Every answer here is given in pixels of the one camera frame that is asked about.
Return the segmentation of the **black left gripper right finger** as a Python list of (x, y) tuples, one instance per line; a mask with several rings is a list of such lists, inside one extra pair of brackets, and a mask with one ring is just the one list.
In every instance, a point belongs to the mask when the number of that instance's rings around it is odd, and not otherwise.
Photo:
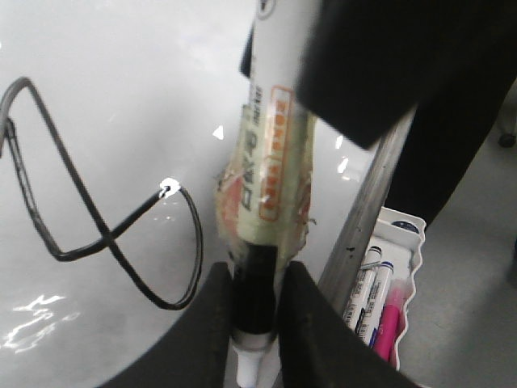
[(278, 307), (285, 387), (416, 387), (348, 328), (302, 262), (284, 274)]

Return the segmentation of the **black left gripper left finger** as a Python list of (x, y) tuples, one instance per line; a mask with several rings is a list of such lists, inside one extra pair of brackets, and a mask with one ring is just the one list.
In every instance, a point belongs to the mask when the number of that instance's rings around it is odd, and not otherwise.
[(228, 265), (213, 264), (172, 328), (104, 387), (222, 387), (231, 328)]

